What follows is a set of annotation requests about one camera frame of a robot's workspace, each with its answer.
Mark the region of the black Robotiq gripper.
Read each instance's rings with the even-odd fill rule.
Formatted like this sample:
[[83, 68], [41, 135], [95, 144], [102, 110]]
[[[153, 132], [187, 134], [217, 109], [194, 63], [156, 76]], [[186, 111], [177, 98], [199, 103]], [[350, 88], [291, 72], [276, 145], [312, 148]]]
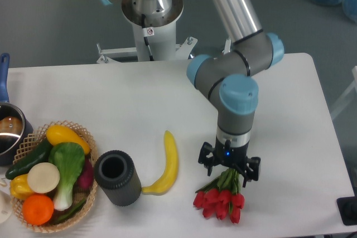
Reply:
[[241, 147], [225, 147], [218, 140], [215, 142], [215, 148], [208, 142], [204, 142], [199, 153], [198, 163], [207, 169], [207, 175], [211, 176], [213, 167], [217, 165], [234, 168], [243, 172], [242, 187], [251, 181], [258, 181], [260, 175], [260, 157], [247, 157], [249, 143]]

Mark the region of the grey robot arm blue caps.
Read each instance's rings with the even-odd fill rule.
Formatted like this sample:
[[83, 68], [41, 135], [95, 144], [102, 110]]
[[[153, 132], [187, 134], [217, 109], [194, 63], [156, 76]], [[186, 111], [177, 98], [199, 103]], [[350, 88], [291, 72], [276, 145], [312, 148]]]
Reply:
[[[176, 22], [183, 0], [101, 0], [119, 3], [131, 23], [138, 61], [180, 60], [188, 57], [176, 43]], [[260, 158], [247, 156], [258, 85], [253, 76], [266, 70], [284, 55], [279, 37], [265, 33], [250, 0], [213, 0], [232, 42], [216, 58], [195, 56], [186, 75], [193, 86], [217, 109], [214, 145], [204, 143], [199, 163], [210, 171], [222, 165], [236, 170], [245, 182], [257, 181]]]

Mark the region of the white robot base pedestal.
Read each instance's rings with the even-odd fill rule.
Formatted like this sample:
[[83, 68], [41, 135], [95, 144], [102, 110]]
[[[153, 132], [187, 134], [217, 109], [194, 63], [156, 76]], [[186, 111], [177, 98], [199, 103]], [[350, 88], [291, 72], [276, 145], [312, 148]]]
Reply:
[[135, 47], [101, 49], [97, 44], [97, 63], [116, 63], [128, 57], [139, 62], [193, 58], [198, 39], [188, 36], [182, 43], [176, 42], [176, 23], [183, 10], [183, 0], [123, 0], [122, 12], [132, 26]]

